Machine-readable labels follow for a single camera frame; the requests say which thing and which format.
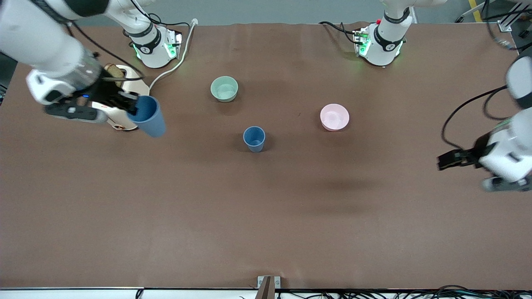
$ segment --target small blue cup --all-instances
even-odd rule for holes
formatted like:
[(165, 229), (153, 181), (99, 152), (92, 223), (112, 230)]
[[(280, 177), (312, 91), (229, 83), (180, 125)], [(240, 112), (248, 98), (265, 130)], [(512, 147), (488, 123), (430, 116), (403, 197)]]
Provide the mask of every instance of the small blue cup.
[(250, 151), (258, 153), (264, 147), (266, 133), (261, 127), (249, 127), (244, 131), (244, 142)]
[(161, 106), (153, 96), (139, 96), (137, 99), (137, 115), (127, 113), (128, 118), (139, 129), (151, 137), (161, 137), (166, 132)]

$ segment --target pink cup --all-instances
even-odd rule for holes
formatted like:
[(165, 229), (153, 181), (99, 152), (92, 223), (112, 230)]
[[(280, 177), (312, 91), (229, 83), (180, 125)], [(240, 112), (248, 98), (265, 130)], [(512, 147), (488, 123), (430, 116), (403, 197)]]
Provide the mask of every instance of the pink cup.
[(349, 112), (342, 105), (329, 104), (321, 110), (321, 124), (329, 131), (338, 131), (349, 123)]

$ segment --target black band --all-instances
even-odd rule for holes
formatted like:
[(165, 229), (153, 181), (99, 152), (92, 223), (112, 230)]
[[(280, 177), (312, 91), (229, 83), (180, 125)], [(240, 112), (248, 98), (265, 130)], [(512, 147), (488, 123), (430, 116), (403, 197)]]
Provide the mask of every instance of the black band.
[(54, 21), (60, 24), (66, 24), (70, 22), (69, 19), (63, 17), (62, 15), (58, 14), (57, 11), (55, 11), (53, 8), (46, 3), (44, 0), (31, 0), (35, 5), (39, 6), (41, 10), (43, 10), (46, 14), (52, 17)]
[(408, 18), (409, 15), (410, 15), (410, 9), (407, 7), (404, 10), (403, 16), (400, 19), (392, 19), (389, 16), (387, 16), (386, 13), (384, 13), (384, 19), (392, 24), (399, 24), (399, 23), (402, 23), (404, 20), (406, 20), (406, 18)]
[(142, 31), (141, 33), (129, 33), (127, 31), (126, 32), (127, 32), (129, 37), (145, 37), (152, 31), (152, 29), (153, 29), (153, 23), (151, 22), (149, 24), (149, 27), (146, 30)]
[(398, 41), (389, 41), (389, 40), (384, 39), (379, 34), (379, 26), (377, 26), (375, 28), (374, 32), (375, 33), (373, 35), (375, 36), (375, 41), (377, 42), (377, 44), (379, 44), (379, 45), (381, 45), (383, 47), (383, 50), (385, 52), (391, 52), (391, 51), (395, 50), (401, 44), (401, 42), (403, 41), (402, 38), (400, 40), (398, 40)]
[(109, 0), (63, 0), (76, 14), (83, 17), (99, 15), (107, 10)]
[(155, 47), (158, 46), (160, 42), (161, 42), (161, 32), (157, 30), (157, 36), (151, 42), (145, 45), (135, 43), (135, 47), (139, 51), (141, 51), (143, 54), (152, 54), (153, 49), (155, 49)]

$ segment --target white cable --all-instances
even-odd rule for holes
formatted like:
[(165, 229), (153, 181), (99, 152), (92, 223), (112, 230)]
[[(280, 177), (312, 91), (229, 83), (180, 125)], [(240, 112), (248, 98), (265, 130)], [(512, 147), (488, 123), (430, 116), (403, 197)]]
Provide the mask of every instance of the white cable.
[(192, 36), (192, 31), (194, 30), (194, 27), (196, 27), (196, 25), (198, 24), (198, 20), (197, 19), (192, 19), (192, 25), (190, 26), (190, 31), (188, 32), (188, 37), (187, 37), (187, 41), (185, 43), (185, 50), (183, 51), (183, 56), (181, 57), (181, 60), (179, 61), (178, 64), (176, 64), (175, 67), (173, 67), (171, 70), (169, 71), (166, 71), (162, 74), (160, 74), (159, 76), (157, 76), (157, 78), (155, 78), (155, 80), (153, 80), (153, 82), (149, 85), (149, 90), (151, 91), (152, 90), (152, 87), (153, 85), (159, 80), (161, 79), (163, 76), (175, 71), (182, 63), (183, 61), (185, 60), (185, 55), (187, 54), (187, 50), (188, 50), (188, 43), (190, 42), (190, 38)]

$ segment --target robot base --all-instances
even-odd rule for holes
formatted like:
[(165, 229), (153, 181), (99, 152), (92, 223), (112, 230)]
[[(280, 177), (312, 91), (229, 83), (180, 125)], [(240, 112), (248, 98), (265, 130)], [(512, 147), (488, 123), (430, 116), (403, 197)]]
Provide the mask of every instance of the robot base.
[[(117, 64), (117, 67), (124, 73), (124, 78), (138, 78), (138, 74), (130, 67)], [(148, 85), (142, 80), (125, 81), (121, 87), (125, 92), (137, 93), (139, 95), (149, 95)], [(100, 103), (92, 102), (92, 107), (102, 110), (109, 119), (107, 123), (114, 129), (121, 131), (131, 131), (137, 129), (137, 125), (132, 123), (124, 110), (108, 107)]]
[(355, 44), (355, 53), (357, 57), (360, 56), (373, 65), (383, 67), (390, 64), (399, 55), (403, 42), (391, 52), (384, 51), (381, 45), (377, 44), (372, 38), (376, 27), (377, 24), (371, 24), (360, 29), (360, 31), (353, 31), (354, 40), (362, 43), (362, 45)]

